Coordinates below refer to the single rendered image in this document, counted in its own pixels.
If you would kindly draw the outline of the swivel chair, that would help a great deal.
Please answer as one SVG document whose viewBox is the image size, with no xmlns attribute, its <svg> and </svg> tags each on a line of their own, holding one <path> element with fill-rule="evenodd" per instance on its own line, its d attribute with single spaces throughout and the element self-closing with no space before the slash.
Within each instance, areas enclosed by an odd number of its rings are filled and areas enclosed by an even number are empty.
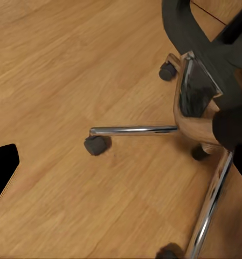
<svg viewBox="0 0 242 259">
<path fill-rule="evenodd" d="M 195 21 L 190 0 L 162 0 L 161 12 L 166 34 L 180 54 L 180 60 L 168 54 L 159 72 L 168 81 L 179 73 L 173 108 L 177 125 L 93 127 L 84 146 L 98 156 L 107 148 L 102 136 L 186 136 L 201 141 L 191 150 L 197 161 L 221 152 L 184 258 L 197 259 L 236 146 L 242 144 L 242 88 L 233 76 L 242 68 L 242 9 L 212 42 Z M 211 118 L 202 118 L 205 109 Z M 167 249 L 155 259 L 178 258 Z"/>
</svg>

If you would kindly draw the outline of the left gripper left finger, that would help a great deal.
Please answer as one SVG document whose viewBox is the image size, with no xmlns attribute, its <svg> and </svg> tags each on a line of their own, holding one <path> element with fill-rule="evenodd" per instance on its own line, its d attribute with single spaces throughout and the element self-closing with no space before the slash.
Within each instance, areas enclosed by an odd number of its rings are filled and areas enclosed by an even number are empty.
<svg viewBox="0 0 242 259">
<path fill-rule="evenodd" d="M 0 147 L 0 195 L 19 165 L 15 144 Z"/>
</svg>

